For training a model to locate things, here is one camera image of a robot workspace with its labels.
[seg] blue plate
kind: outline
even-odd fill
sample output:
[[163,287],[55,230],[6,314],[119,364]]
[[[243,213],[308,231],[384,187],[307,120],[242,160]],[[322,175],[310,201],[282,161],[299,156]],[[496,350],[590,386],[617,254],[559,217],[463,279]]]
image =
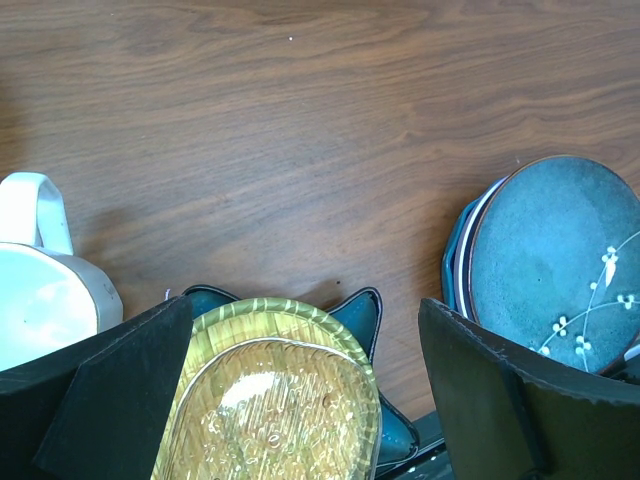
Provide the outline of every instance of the blue plate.
[[606,167],[558,156],[491,199],[471,250],[473,316],[542,355],[602,372],[640,328],[640,203]]
[[475,208],[478,200],[474,200],[467,205],[462,213],[453,225],[451,235],[447,241],[447,246],[444,249],[444,255],[442,256],[442,266],[440,269],[442,280],[442,296],[444,297],[444,303],[451,310],[459,312],[459,307],[456,303],[455,285],[453,281],[453,269],[456,263],[456,251],[458,248],[458,242],[460,240],[460,234],[462,233],[462,227],[464,226],[471,211]]
[[471,300],[469,299],[469,255],[471,253],[471,241],[476,234],[478,223],[482,217],[482,213],[486,210],[487,203],[505,180],[505,178],[502,178],[494,182],[489,189],[476,200],[475,207],[473,207],[473,210],[469,213],[458,240],[458,248],[456,249],[453,265],[453,291],[456,297],[458,312],[472,322],[475,320],[471,314]]

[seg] ceramic dishware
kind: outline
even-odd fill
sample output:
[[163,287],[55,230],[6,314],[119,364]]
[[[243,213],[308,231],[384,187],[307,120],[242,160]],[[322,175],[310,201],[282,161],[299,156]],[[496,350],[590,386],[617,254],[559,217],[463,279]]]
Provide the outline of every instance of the ceramic dishware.
[[460,232],[456,247],[455,261],[453,264],[453,283],[456,299],[456,306],[460,314],[473,321],[473,315],[469,305],[469,253],[471,249],[471,239],[478,226],[480,214],[493,196],[495,191],[502,185],[506,178],[502,178],[491,185],[475,202],[473,209],[469,213],[464,226]]
[[[211,285],[194,285],[184,295],[193,305],[193,318],[240,298]],[[382,321],[382,297],[372,287],[359,290],[326,312],[353,335],[369,362],[373,362],[376,339]],[[412,423],[379,392],[382,433],[376,474],[411,460],[418,451],[419,438]]]
[[479,324],[566,365],[603,372],[640,327],[640,204],[608,168],[557,156],[509,177],[470,260]]
[[634,357],[640,355],[640,338],[636,339],[634,344],[631,346],[629,350],[627,350],[624,354],[625,361],[629,361]]
[[194,322],[152,478],[368,479],[380,412],[337,320],[293,300],[233,302]]
[[442,256],[442,265],[440,267],[440,277],[442,281],[442,296],[444,303],[449,308],[459,312],[460,308],[456,302],[455,283],[453,277],[453,271],[456,262],[456,250],[458,248],[458,242],[460,241],[460,234],[464,227],[464,224],[469,217],[469,214],[476,206],[478,200],[474,200],[467,205],[460,215],[458,216],[456,223],[453,225],[453,230],[447,240],[447,245],[444,249],[444,255]]
[[42,174],[0,183],[0,370],[122,321],[102,270],[73,256],[62,196]]

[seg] plate with floral pattern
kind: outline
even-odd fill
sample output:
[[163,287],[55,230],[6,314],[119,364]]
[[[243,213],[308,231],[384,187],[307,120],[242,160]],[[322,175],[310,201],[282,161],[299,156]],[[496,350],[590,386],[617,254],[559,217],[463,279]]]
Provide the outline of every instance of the plate with floral pattern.
[[496,191],[471,248],[470,297],[488,330],[600,373],[640,329],[640,203],[607,167],[527,165]]

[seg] teal ceramic bowl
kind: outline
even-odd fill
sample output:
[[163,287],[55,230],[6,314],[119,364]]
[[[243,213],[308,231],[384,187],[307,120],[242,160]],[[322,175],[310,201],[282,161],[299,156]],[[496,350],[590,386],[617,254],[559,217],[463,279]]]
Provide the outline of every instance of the teal ceramic bowl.
[[496,191],[471,247],[484,328],[603,372],[640,328],[640,203],[608,168],[572,156],[527,165]]

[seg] woven bamboo tray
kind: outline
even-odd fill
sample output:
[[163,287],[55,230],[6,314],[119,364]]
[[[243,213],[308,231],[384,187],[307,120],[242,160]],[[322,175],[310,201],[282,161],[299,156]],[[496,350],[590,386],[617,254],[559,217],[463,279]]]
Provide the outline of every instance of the woven bamboo tray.
[[243,300],[196,319],[152,478],[365,479],[380,421],[371,365],[337,320]]

